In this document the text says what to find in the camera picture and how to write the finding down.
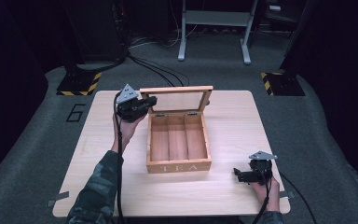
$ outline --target hand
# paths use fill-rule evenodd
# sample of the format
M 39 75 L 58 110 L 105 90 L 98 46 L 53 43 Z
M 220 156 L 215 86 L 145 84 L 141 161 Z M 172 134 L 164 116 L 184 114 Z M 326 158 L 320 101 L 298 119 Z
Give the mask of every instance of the hand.
M 141 120 L 143 120 L 145 117 L 146 117 L 146 115 L 138 118 L 136 121 L 134 121 L 132 123 L 128 123 L 125 120 L 121 120 L 120 116 L 117 116 L 118 123 L 120 123 L 120 121 L 121 121 L 120 130 L 122 133 L 123 152 L 124 152 L 124 149 L 126 149 L 126 146 L 130 142 L 131 138 L 133 137 L 133 134 L 135 133 L 136 126 L 138 126 L 139 122 L 141 122 Z M 115 142 L 113 143 L 111 150 L 118 152 L 118 135 L 117 135 L 117 125 L 116 125 L 115 116 L 113 116 L 113 124 L 115 125 Z
M 267 196 L 266 186 L 265 185 L 259 185 L 258 183 L 250 183 L 250 185 L 254 189 L 255 194 L 257 195 L 258 201 L 263 203 L 264 200 L 266 199 L 266 196 Z M 267 183 L 268 187 L 269 187 L 269 185 L 271 185 L 271 189 L 269 190 L 269 200 L 268 200 L 268 204 L 267 204 L 267 207 L 266 207 L 266 211 L 280 212 L 281 211 L 280 206 L 279 206 L 279 200 L 280 200 L 279 187 L 280 187 L 280 184 L 274 177 L 272 177 Z

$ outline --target camouflage sleeve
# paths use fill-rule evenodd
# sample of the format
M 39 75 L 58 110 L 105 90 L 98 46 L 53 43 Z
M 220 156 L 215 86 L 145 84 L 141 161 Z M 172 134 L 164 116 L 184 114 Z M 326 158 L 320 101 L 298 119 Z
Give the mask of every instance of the camouflage sleeve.
M 280 212 L 265 212 L 263 214 L 263 224 L 283 224 L 282 213 Z
M 111 223 L 117 192 L 117 163 L 123 159 L 107 151 L 69 211 L 66 223 Z

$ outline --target wooden table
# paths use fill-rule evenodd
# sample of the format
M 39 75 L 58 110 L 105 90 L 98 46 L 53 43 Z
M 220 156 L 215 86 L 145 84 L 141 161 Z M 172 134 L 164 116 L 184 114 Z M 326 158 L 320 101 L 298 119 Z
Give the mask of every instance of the wooden table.
M 66 217 L 76 196 L 114 140 L 113 100 L 117 91 L 98 91 L 79 137 L 60 192 L 55 217 Z M 257 214 L 261 204 L 251 186 L 238 182 L 233 168 L 250 171 L 249 156 L 271 153 L 269 141 L 249 91 L 213 91 L 205 107 L 212 165 L 210 171 L 149 174 L 146 170 L 147 118 L 124 152 L 122 210 L 125 217 L 236 216 Z M 276 163 L 275 178 L 282 183 Z M 288 199 L 281 199 L 288 213 Z

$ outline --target black wire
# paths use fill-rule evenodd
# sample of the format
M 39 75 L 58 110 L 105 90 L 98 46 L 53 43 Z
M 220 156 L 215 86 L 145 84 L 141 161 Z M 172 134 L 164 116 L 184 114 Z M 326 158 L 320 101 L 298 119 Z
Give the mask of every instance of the black wire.
M 118 96 L 121 94 L 121 91 L 118 92 L 115 96 L 115 100 L 113 102 L 113 114 L 115 116 L 115 122 L 116 122 L 116 127 L 117 127 L 117 137 L 118 137 L 118 157 L 119 159 L 122 158 L 123 156 L 123 139 L 122 139 L 122 132 L 120 130 L 120 126 L 121 126 L 121 120 L 120 122 L 118 122 L 117 119 L 117 109 L 116 109 L 116 102 L 117 102 L 117 98 Z M 122 186 L 122 164 L 120 164 L 120 162 L 117 163 L 117 172 L 118 172 L 118 176 L 117 176 L 117 210 L 118 210 L 118 223 L 125 223 L 124 221 L 124 216 L 123 216 L 123 211 L 121 209 L 121 186 Z
M 161 65 L 161 64 L 159 64 L 159 63 L 155 63 L 155 62 L 149 61 L 149 60 L 144 59 L 144 58 L 139 58 L 139 57 L 134 57 L 134 58 L 136 58 L 136 59 L 138 59 L 138 60 L 141 60 L 141 61 L 148 62 L 148 63 L 153 63 L 153 64 L 155 64 L 155 65 L 161 67 L 161 68 L 158 68 L 158 67 L 156 67 L 156 68 L 159 69 L 160 71 L 166 72 L 166 73 L 168 73 L 168 74 L 170 74 L 170 75 L 176 77 L 176 79 L 177 79 L 177 80 L 182 84 L 182 86 L 184 87 L 185 84 L 182 82 L 182 80 L 180 80 L 180 78 L 179 78 L 177 75 L 174 74 L 174 73 L 177 73 L 177 74 L 179 74 L 179 75 L 181 75 L 181 76 L 183 76 L 183 77 L 185 77 L 185 78 L 187 79 L 187 86 L 190 85 L 190 78 L 189 78 L 188 76 L 186 76 L 185 74 L 183 74 L 183 73 L 180 73 L 180 72 L 175 71 L 175 70 L 173 70 L 173 69 L 171 69 L 171 68 L 169 68 L 169 67 L 163 66 L 163 65 Z
M 283 177 L 287 182 L 289 182 L 289 184 L 297 191 L 298 195 L 301 197 L 301 199 L 304 201 L 304 204 L 307 206 L 308 211 L 310 211 L 310 216 L 312 217 L 313 223 L 317 223 L 316 222 L 316 218 L 315 215 L 312 213 L 312 210 L 310 209 L 310 205 L 308 204 L 307 200 L 305 200 L 304 196 L 302 195 L 302 193 L 298 190 L 298 188 L 296 188 L 296 186 L 292 183 L 292 181 L 290 181 L 284 174 L 282 174 L 281 172 L 279 172 L 279 174 L 281 175 L 281 177 Z
M 144 63 L 144 62 L 142 62 L 142 61 L 139 61 L 137 58 L 134 58 L 134 57 L 132 57 L 132 56 L 130 56 L 130 55 L 129 55 L 128 57 L 129 57 L 133 62 L 135 62 L 135 63 L 137 63 L 137 64 L 139 64 L 139 65 L 141 65 L 141 66 L 143 66 L 143 67 L 145 67 L 145 68 L 147 68 L 147 69 L 153 71 L 153 72 L 155 72 L 156 74 L 158 74 L 159 76 L 161 76 L 161 77 L 168 83 L 169 86 L 174 87 L 173 83 L 170 82 L 169 79 L 167 79 L 167 78 L 166 78 L 164 75 L 162 75 L 160 72 L 158 72 L 158 71 L 154 70 L 153 68 L 151 68 L 151 67 L 149 66 L 149 64 Z
M 162 65 L 159 65 L 158 63 L 154 63 L 154 64 L 156 64 L 156 65 L 158 65 L 158 66 L 160 66 L 160 67 L 157 67 L 157 66 L 155 66 L 155 65 L 152 65 L 152 64 L 150 64 L 150 63 L 153 63 L 153 62 L 151 62 L 151 61 L 148 61 L 148 60 L 146 60 L 146 59 L 142 59 L 142 58 L 136 58 L 137 60 L 139 60 L 139 61 L 141 61 L 141 62 L 143 62 L 143 63 L 146 63 L 147 65 L 149 65 L 149 66 L 151 66 L 151 67 L 153 67 L 153 68 L 155 68 L 155 69 L 158 69 L 158 70 L 160 70 L 160 71 L 162 71 L 162 72 L 165 72 L 165 73 L 168 73 L 168 74 L 170 74 L 171 76 L 173 76 L 173 77 L 175 77 L 179 82 L 180 82 L 180 84 L 184 87 L 185 86 L 185 84 L 183 84 L 183 82 L 182 82 L 182 80 L 177 76 L 177 75 L 175 75 L 174 73 L 172 73 L 172 72 L 169 72 L 168 70 L 165 70 L 165 69 L 162 69 L 161 67 L 163 67 Z
M 117 66 L 121 65 L 124 61 L 125 61 L 125 58 L 118 58 L 114 63 L 109 64 L 107 66 L 98 67 L 98 68 L 92 68 L 92 69 L 84 69 L 84 68 L 82 68 L 82 70 L 89 71 L 89 72 L 100 73 L 100 72 L 104 72 L 106 70 L 112 69 L 114 67 L 117 67 Z
M 256 166 L 255 169 L 257 169 L 258 172 L 260 172 L 261 176 L 263 177 L 263 182 L 266 185 L 267 194 L 266 194 L 266 198 L 264 199 L 263 205 L 260 208 L 260 211 L 258 212 L 257 216 L 255 217 L 255 220 L 253 221 L 253 224 L 256 224 L 258 222 L 258 220 L 261 218 L 261 216 L 263 215 L 264 211 L 266 210 L 267 204 L 269 203 L 269 189 L 271 188 L 271 182 L 269 182 L 269 186 L 268 186 L 266 177 L 263 175 L 263 173 L 258 168 L 258 166 Z

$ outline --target metal stand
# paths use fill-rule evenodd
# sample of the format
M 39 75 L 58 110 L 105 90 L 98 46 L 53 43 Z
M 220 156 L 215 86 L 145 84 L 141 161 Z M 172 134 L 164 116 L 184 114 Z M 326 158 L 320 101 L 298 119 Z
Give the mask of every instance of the metal stand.
M 241 49 L 243 62 L 251 63 L 247 42 L 251 32 L 252 23 L 255 16 L 255 8 L 258 0 L 254 0 L 250 12 L 220 12 L 220 11 L 196 11 L 186 10 L 186 0 L 182 5 L 182 40 L 179 48 L 178 60 L 185 59 L 186 52 L 186 25 L 187 24 L 203 24 L 203 25 L 226 25 L 226 26 L 242 26 L 246 27 L 245 35 L 241 39 Z

